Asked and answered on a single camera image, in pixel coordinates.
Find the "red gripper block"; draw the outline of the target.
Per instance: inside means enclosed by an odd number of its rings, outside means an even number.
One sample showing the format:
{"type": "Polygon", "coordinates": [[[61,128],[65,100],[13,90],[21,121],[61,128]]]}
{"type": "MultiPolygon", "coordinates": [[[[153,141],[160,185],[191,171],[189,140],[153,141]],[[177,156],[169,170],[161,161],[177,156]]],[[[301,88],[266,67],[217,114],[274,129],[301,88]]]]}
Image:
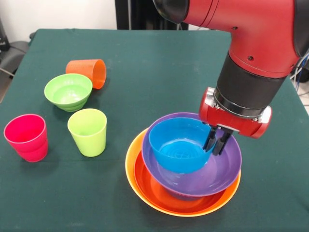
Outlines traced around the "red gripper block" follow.
{"type": "Polygon", "coordinates": [[[233,131],[254,139],[261,137],[265,133],[272,119],[270,106],[266,107],[258,117],[240,117],[224,110],[222,107],[216,107],[214,91],[215,89],[212,87],[206,88],[198,112],[200,120],[211,125],[211,130],[203,146],[205,152],[208,152],[216,143],[212,154],[221,155],[233,131]],[[217,126],[227,129],[223,129],[222,137],[216,141],[217,126]]]}

